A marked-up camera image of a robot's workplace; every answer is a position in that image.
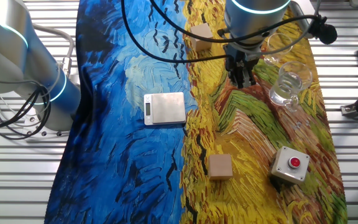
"emergency stop button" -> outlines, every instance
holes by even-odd
[[[288,160],[288,165],[292,169],[297,169],[299,168],[299,166],[301,166],[301,161],[297,157],[292,157],[291,159]]]

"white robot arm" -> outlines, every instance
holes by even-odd
[[[45,126],[54,131],[68,131],[80,102],[80,89],[66,75],[58,74],[64,72],[37,37],[24,3],[0,0],[0,93],[15,91],[28,99],[35,86],[14,83],[24,80],[40,83],[48,88],[52,106]],[[42,104],[39,99],[34,108],[42,111]]]

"red button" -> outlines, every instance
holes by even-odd
[[[289,165],[290,167],[292,168],[298,168],[300,165],[301,165],[301,161],[296,158],[296,157],[292,157],[290,160],[289,160]]]

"black cable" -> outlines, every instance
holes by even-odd
[[[215,60],[220,58],[231,58],[233,57],[231,55],[219,55],[219,56],[213,56],[213,57],[207,57],[207,58],[198,58],[198,59],[191,59],[191,60],[173,60],[173,59],[166,59],[162,57],[158,57],[150,52],[148,52],[146,49],[144,49],[138,41],[135,39],[134,35],[131,32],[131,29],[129,28],[127,16],[125,13],[125,0],[121,0],[121,12],[122,12],[122,20],[124,21],[125,28],[129,34],[129,37],[132,39],[133,43],[135,43],[136,47],[138,47],[143,53],[148,55],[149,57],[152,57],[156,60],[162,61],[162,62],[169,62],[169,63],[191,63],[191,62],[202,62],[207,60]]]
[[[9,127],[9,126],[6,126],[9,130],[11,130],[12,132],[18,134],[18,135],[21,135],[23,137],[20,137],[20,138],[12,138],[12,137],[9,137],[9,136],[6,136],[5,134],[3,133],[0,133],[0,136],[6,138],[6,139],[9,139],[9,140],[22,140],[22,139],[27,139],[33,135],[36,135],[37,133],[39,133],[42,128],[45,126],[46,122],[48,121],[48,118],[49,118],[49,115],[50,115],[50,111],[51,111],[51,105],[49,104],[48,105],[48,102],[49,102],[49,95],[47,94],[47,91],[44,91],[44,88],[42,86],[39,86],[39,88],[41,88],[41,91],[42,91],[42,99],[44,101],[44,107],[45,107],[45,112],[44,112],[44,116],[42,117],[42,120],[39,124],[39,126],[35,129],[34,132],[31,132],[30,134],[23,134],[23,133],[20,133],[18,131],[16,131],[15,129]]]
[[[0,128],[3,128],[7,125],[15,123],[16,121],[20,120],[25,114],[27,114],[30,111],[30,109],[34,106],[39,94],[40,94],[40,90],[35,90],[33,92],[33,94],[31,94],[30,97],[27,99],[25,104],[20,108],[20,110],[17,112],[17,114],[15,114],[15,116],[13,116],[11,119],[9,119],[3,123],[0,123]],[[26,110],[24,110],[24,108],[27,106],[27,104],[30,103],[31,100],[32,100],[32,102],[31,102],[30,106]]]
[[[298,20],[301,20],[301,19],[319,19],[318,16],[314,16],[314,15],[304,15],[304,16],[297,16],[297,17],[292,17],[292,18],[289,18],[289,19],[286,19],[286,20],[283,20],[281,22],[278,22],[270,27],[267,27],[267,28],[264,28],[260,31],[257,31],[257,32],[254,32],[254,33],[251,33],[251,34],[248,34],[248,35],[245,35],[243,37],[237,37],[237,38],[232,38],[232,39],[222,39],[222,40],[217,40],[217,39],[212,39],[212,38],[206,38],[206,37],[202,37],[202,36],[198,36],[198,35],[195,35],[191,32],[188,32],[186,31],[185,29],[182,29],[180,26],[176,25],[174,22],[172,22],[172,20],[170,20],[168,18],[167,15],[165,15],[165,13],[157,6],[157,4],[155,3],[154,0],[150,0],[151,4],[153,5],[153,7],[155,8],[155,10],[171,25],[173,26],[174,28],[176,28],[177,30],[179,30],[180,32],[190,36],[190,37],[193,37],[193,38],[197,38],[199,40],[203,40],[203,41],[207,41],[207,42],[212,42],[212,43],[231,43],[231,42],[238,42],[238,41],[241,41],[241,40],[246,40],[246,39],[249,39],[249,38],[252,38],[252,37],[255,37],[257,35],[260,35],[260,34],[263,34],[265,32],[268,32],[276,27],[279,27],[279,26],[282,26],[284,24],[287,24],[289,22],[293,22],[293,21],[298,21]]]

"digital scale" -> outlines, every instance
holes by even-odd
[[[144,124],[177,124],[186,122],[183,93],[144,95]]]

